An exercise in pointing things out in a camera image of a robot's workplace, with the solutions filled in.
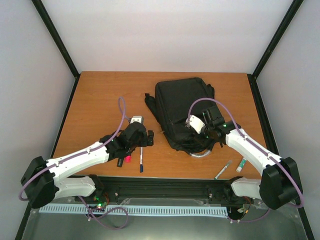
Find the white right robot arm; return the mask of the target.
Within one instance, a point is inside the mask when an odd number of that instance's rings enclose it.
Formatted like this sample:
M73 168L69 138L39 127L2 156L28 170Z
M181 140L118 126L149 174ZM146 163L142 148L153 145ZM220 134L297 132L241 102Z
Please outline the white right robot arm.
M259 179L239 177L230 184L238 197L262 200L276 210L283 205L304 205L303 188L298 166L291 157L283 158L254 140L234 119L225 121L218 107L203 112L201 131L205 136L241 154L260 174Z

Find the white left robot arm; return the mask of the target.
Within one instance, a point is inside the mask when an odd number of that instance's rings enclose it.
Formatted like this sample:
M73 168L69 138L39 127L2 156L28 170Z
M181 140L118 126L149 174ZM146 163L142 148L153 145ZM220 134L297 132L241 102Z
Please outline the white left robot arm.
M72 176L95 165L125 159L136 148L151 147L153 144L154 132L135 121L124 130L106 135L74 153L47 160L38 156L30 162L20 180L21 192L26 195L24 200L33 209L39 209L55 199L73 196L99 201L104 195L102 186L91 176Z

